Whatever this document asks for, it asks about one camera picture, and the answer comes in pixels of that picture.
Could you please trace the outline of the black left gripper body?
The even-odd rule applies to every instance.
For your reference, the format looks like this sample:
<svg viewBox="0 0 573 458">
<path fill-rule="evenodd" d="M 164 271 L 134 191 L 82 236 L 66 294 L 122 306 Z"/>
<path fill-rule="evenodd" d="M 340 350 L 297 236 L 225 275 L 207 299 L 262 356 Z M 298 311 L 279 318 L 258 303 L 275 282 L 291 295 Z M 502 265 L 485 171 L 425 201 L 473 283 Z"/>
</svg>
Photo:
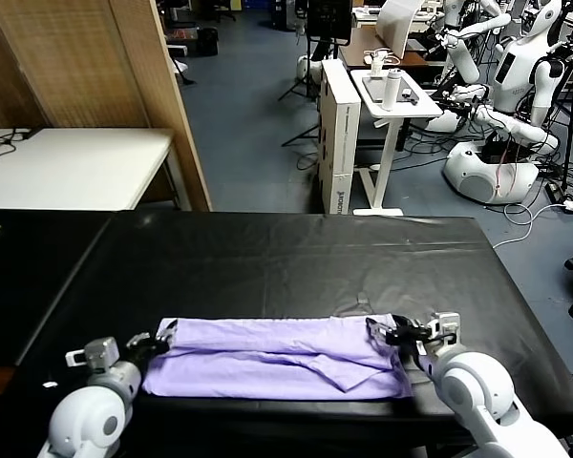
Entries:
<svg viewBox="0 0 573 458">
<path fill-rule="evenodd" d="M 165 354 L 167 351 L 168 344 L 160 343 L 157 340 L 149 340 L 148 343 L 133 349 L 126 347 L 122 359 L 135 366 L 147 366 L 154 358 Z"/>
</svg>

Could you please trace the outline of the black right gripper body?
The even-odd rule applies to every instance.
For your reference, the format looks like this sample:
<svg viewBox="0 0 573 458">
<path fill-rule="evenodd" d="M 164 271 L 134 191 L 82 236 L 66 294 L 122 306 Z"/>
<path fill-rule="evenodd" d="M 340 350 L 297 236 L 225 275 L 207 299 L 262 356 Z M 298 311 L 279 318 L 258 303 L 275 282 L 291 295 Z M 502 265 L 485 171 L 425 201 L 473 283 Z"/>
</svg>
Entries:
<svg viewBox="0 0 573 458">
<path fill-rule="evenodd" d="M 414 324 L 398 324 L 385 331 L 385 342 L 392 346 L 417 347 L 424 345 L 431 337 L 430 327 Z"/>
</svg>

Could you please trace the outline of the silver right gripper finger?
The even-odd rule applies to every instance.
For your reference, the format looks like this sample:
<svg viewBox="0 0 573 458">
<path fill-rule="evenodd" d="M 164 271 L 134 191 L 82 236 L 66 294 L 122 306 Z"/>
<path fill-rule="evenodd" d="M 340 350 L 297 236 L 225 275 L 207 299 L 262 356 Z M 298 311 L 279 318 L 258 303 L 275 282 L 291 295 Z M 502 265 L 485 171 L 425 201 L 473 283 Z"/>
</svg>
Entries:
<svg viewBox="0 0 573 458">
<path fill-rule="evenodd" d="M 383 323 L 368 323 L 367 330 L 371 338 L 379 344 L 393 343 L 393 329 Z"/>
<path fill-rule="evenodd" d="M 411 325 L 412 321 L 401 315 L 382 314 L 366 317 L 366 326 L 369 330 L 396 330 Z"/>
</svg>

